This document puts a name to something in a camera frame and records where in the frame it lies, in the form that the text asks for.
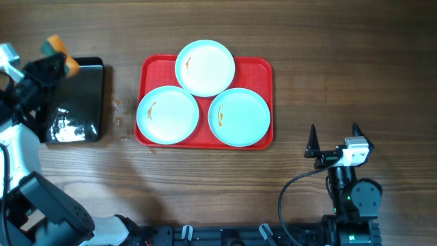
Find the black cable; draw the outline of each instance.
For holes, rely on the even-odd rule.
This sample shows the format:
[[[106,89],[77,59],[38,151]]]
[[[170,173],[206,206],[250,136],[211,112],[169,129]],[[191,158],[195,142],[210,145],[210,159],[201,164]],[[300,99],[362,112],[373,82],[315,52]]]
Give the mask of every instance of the black cable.
[[[333,192],[330,190],[328,181],[329,181],[329,176],[326,177],[325,183],[326,183],[326,190],[328,191],[329,197],[332,200],[333,199]]]
[[[307,172],[306,174],[301,174],[295,178],[293,178],[292,180],[288,181],[287,184],[285,184],[285,186],[282,188],[281,193],[279,194],[279,201],[278,201],[278,213],[279,213],[279,221],[281,222],[281,226],[284,229],[284,232],[287,234],[287,236],[293,241],[293,246],[302,246],[300,243],[298,243],[298,241],[296,241],[296,239],[294,239],[294,237],[290,234],[290,232],[287,229],[287,226],[285,225],[284,219],[282,218],[282,197],[285,193],[285,190],[295,181],[300,180],[301,178],[313,175],[313,174],[318,174],[320,172],[326,171],[329,168],[333,167],[335,164],[337,164],[338,161],[334,162],[332,165],[329,165],[328,167],[322,168],[322,169],[317,169],[314,170],[312,172]]]
[[[8,232],[8,223],[7,223],[7,216],[6,216],[6,202],[7,202],[7,196],[9,191],[9,166],[10,166],[10,159],[9,159],[9,152],[8,147],[6,145],[0,143],[1,151],[3,151],[4,156],[4,166],[5,171],[3,173],[3,197],[1,198],[1,221],[3,223],[3,236],[5,237],[5,245],[4,246],[11,246],[11,239],[9,238],[9,232]]]

